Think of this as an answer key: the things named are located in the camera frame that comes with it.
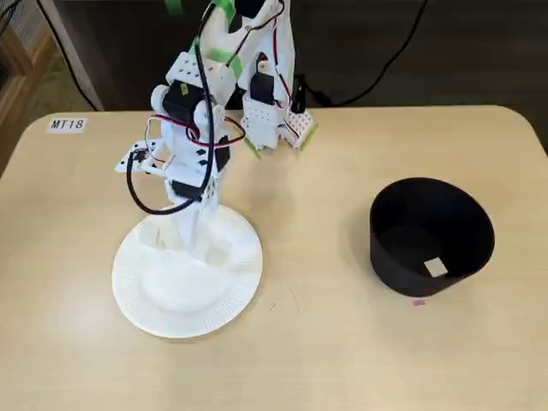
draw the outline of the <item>green tape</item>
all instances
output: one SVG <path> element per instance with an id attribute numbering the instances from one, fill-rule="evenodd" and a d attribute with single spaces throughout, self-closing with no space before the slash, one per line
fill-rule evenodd
<path id="1" fill-rule="evenodd" d="M 236 15 L 236 9 L 232 3 L 232 0 L 212 0 L 212 3 L 224 10 L 224 13 L 226 13 L 226 18 L 230 24 Z"/>
<path id="2" fill-rule="evenodd" d="M 209 54 L 207 55 L 207 58 L 210 58 L 214 62 L 217 63 L 226 63 L 230 58 L 234 55 L 234 53 L 220 50 L 220 49 L 211 49 Z M 229 67 L 234 72 L 234 77 L 238 80 L 241 76 L 241 73 L 243 73 L 243 66 L 241 65 L 241 60 L 238 56 L 235 56 L 232 59 L 232 62 L 230 63 Z"/>
<path id="3" fill-rule="evenodd" d="M 171 15 L 184 15 L 185 9 L 182 7 L 182 0 L 164 0 L 165 8 Z"/>
<path id="4" fill-rule="evenodd" d="M 314 127 L 312 127 L 312 130 L 310 130 L 310 134 L 308 135 L 307 139 L 304 143 L 301 144 L 301 151 L 304 152 L 305 148 L 307 148 L 308 144 L 310 144 L 310 140 L 312 139 L 313 135 L 316 133 L 316 130 L 318 129 L 319 124 L 314 124 Z"/>
<path id="5" fill-rule="evenodd" d="M 243 139 L 245 142 L 246 142 L 246 146 L 249 147 L 249 149 L 253 152 L 253 154 L 255 154 L 255 157 L 260 160 L 260 152 L 255 148 L 255 146 L 253 145 L 253 143 L 251 141 L 249 141 L 249 139 L 246 137 L 245 139 Z"/>

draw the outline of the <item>dark background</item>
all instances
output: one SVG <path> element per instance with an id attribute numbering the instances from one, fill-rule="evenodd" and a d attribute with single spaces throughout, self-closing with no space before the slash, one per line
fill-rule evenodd
<path id="1" fill-rule="evenodd" d="M 105 109 L 149 110 L 207 1 L 57 1 Z M 364 89 L 406 38 L 421 0 L 293 0 L 295 72 L 334 101 Z M 356 105 L 500 104 L 548 148 L 548 0 L 430 0 L 411 45 Z M 315 104 L 309 98 L 309 105 Z"/>

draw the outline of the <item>floor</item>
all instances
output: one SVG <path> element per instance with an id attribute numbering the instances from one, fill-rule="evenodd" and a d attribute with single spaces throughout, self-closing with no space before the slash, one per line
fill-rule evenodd
<path id="1" fill-rule="evenodd" d="M 63 57 L 56 54 L 21 118 L 21 133 L 29 124 L 50 113 L 90 109 L 74 85 Z"/>

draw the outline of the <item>power cable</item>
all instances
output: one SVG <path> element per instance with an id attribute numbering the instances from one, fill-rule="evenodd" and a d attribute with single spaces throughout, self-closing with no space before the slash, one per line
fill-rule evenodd
<path id="1" fill-rule="evenodd" d="M 76 88 L 78 89 L 78 92 L 80 93 L 80 95 L 86 100 L 86 102 L 90 105 L 90 107 L 94 110 L 94 111 L 98 111 L 97 110 L 97 107 L 95 106 L 95 104 L 92 102 L 92 100 L 87 97 L 87 95 L 84 93 L 84 91 L 82 90 L 82 88 L 80 87 L 80 83 L 78 82 L 78 78 L 76 77 L 76 74 L 74 73 L 74 70 L 72 68 L 72 65 L 70 64 L 70 60 L 69 60 L 69 56 L 67 55 L 67 52 L 65 51 L 65 48 L 63 46 L 63 42 L 61 41 L 61 39 L 59 38 L 59 34 L 57 33 L 56 29 L 53 27 L 53 23 L 51 22 L 51 19 L 50 17 L 48 16 L 48 14 L 45 12 L 45 9 L 44 9 L 44 6 L 42 5 L 42 2 L 40 0 L 36 0 L 36 3 L 40 9 L 40 12 L 42 13 L 42 15 L 44 16 L 45 20 L 47 21 L 48 23 L 48 26 L 50 27 L 50 30 L 51 32 L 53 33 L 53 37 L 55 38 L 57 44 L 59 45 L 59 50 L 61 50 L 61 53 L 63 54 L 63 58 L 65 60 L 65 63 L 67 63 L 67 67 L 68 67 L 68 71 L 70 72 L 70 76 L 72 77 L 72 81 L 74 82 L 74 84 L 76 85 Z"/>
<path id="2" fill-rule="evenodd" d="M 413 39 L 413 36 L 415 35 L 417 28 L 419 27 L 420 21 L 422 19 L 422 15 L 425 12 L 426 5 L 428 4 L 429 0 L 423 0 L 422 4 L 419 7 L 419 11 L 417 12 L 417 15 L 414 18 L 413 25 L 411 26 L 411 30 L 409 31 L 408 36 L 406 37 L 405 41 L 402 43 L 400 48 L 397 50 L 397 52 L 384 64 L 383 68 L 380 70 L 379 75 L 375 79 L 375 81 L 366 88 L 363 92 L 360 94 L 348 98 L 346 100 L 343 100 L 340 103 L 333 103 L 331 101 L 331 98 L 325 94 L 324 92 L 317 91 L 312 89 L 306 82 L 305 76 L 303 74 L 297 76 L 300 80 L 301 84 L 312 94 L 313 99 L 318 103 L 319 105 L 323 107 L 343 107 L 344 105 L 349 105 L 352 103 L 355 103 L 356 101 L 364 98 L 367 94 L 373 91 L 373 89 L 380 83 L 380 81 L 383 79 L 384 75 L 390 68 L 390 66 L 397 60 L 397 58 L 407 49 L 409 46 L 409 43 L 411 43 L 411 40 Z"/>

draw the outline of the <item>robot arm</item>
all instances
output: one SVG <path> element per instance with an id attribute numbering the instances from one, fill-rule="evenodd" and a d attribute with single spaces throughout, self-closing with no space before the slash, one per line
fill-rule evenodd
<path id="1" fill-rule="evenodd" d="M 162 138 L 136 143 L 116 168 L 127 172 L 130 193 L 147 212 L 151 210 L 142 206 L 133 190 L 132 170 L 124 169 L 123 164 L 135 164 L 133 171 L 165 179 L 168 197 L 176 204 L 172 210 L 181 209 L 174 219 L 188 249 L 194 247 L 200 215 L 215 210 L 218 204 L 219 186 L 231 157 L 224 107 L 236 83 L 247 90 L 241 127 L 257 149 L 275 148 L 280 136 L 298 148 L 312 130 L 313 119 L 307 111 L 290 111 L 295 61 L 290 0 L 264 0 L 262 5 L 260 1 L 241 0 L 238 4 L 240 9 L 235 8 L 234 0 L 210 4 L 190 52 L 181 53 L 168 71 L 168 86 L 157 86 L 152 92 L 153 118 L 161 121 Z M 236 13 L 242 15 L 242 27 L 229 33 Z M 207 87 L 202 83 L 200 57 Z M 205 88 L 209 98 L 205 98 Z M 210 136 L 214 144 L 212 164 Z M 160 168 L 155 159 L 166 147 L 170 157 Z"/>

